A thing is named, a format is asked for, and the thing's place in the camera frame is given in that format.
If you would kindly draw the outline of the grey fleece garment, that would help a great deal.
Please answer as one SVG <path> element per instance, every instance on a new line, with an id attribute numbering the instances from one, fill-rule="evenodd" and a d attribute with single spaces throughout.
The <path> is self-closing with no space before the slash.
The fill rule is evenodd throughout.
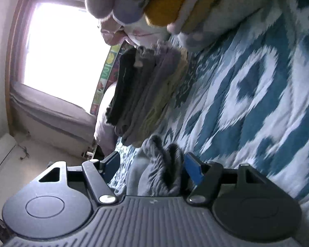
<path id="1" fill-rule="evenodd" d="M 122 187 L 112 188 L 122 196 L 185 197 L 192 184 L 184 169 L 184 153 L 172 143 L 164 148 L 159 136 L 146 139 L 126 174 Z"/>

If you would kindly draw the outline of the stack of folded dark clothes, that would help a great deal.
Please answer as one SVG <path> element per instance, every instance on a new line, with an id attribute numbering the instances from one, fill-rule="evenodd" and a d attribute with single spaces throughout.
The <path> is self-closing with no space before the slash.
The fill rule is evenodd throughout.
<path id="1" fill-rule="evenodd" d="M 153 133 L 187 69 L 187 51 L 168 42 L 121 55 L 106 118 L 124 146 L 140 147 Z"/>

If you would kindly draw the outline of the pile of unfolded clothes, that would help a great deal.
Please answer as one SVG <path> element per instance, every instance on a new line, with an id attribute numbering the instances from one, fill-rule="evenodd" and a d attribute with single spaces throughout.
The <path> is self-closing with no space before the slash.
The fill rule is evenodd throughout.
<path id="1" fill-rule="evenodd" d="M 150 0 L 85 0 L 86 9 L 99 20 L 106 44 L 126 41 L 133 46 L 150 47 L 169 39 L 165 27 L 149 25 L 144 8 Z"/>

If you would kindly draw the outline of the pink pillow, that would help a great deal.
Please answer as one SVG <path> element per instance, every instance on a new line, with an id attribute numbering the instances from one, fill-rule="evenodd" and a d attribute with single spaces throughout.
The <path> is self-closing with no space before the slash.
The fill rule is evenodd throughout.
<path id="1" fill-rule="evenodd" d="M 103 99 L 99 106 L 95 125 L 94 139 L 105 157 L 115 150 L 118 139 L 115 134 L 115 127 L 107 123 L 107 117 L 105 115 L 107 108 L 114 97 L 116 84 L 116 82 L 112 83 L 104 93 Z"/>

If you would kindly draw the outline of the blue white patterned quilt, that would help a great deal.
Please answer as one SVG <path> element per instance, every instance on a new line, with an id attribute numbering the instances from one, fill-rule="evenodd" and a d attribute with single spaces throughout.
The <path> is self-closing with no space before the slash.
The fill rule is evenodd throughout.
<path id="1" fill-rule="evenodd" d="M 125 177 L 147 138 L 228 168 L 247 162 L 301 206 L 295 238 L 309 246 L 309 0 L 272 0 L 190 66 L 159 110 L 133 106 L 115 131 Z"/>

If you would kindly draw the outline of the colourful patterned headboard strip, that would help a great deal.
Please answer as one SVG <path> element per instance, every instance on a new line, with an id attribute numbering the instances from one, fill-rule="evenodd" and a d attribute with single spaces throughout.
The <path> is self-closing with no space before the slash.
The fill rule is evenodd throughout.
<path id="1" fill-rule="evenodd" d="M 96 91 L 90 108 L 90 114 L 98 114 L 99 106 L 103 99 L 104 93 L 112 83 L 118 80 L 119 60 L 121 55 L 131 48 L 133 48 L 133 46 L 126 41 L 110 48 L 107 59 L 104 63 L 104 67 L 100 74 L 99 81 L 97 83 Z"/>

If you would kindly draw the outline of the mustard yellow knit garment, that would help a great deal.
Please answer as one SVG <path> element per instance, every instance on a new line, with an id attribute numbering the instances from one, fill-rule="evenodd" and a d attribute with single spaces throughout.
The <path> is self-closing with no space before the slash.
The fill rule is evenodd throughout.
<path id="1" fill-rule="evenodd" d="M 144 9 L 150 26 L 179 34 L 199 24 L 219 0 L 150 0 Z"/>

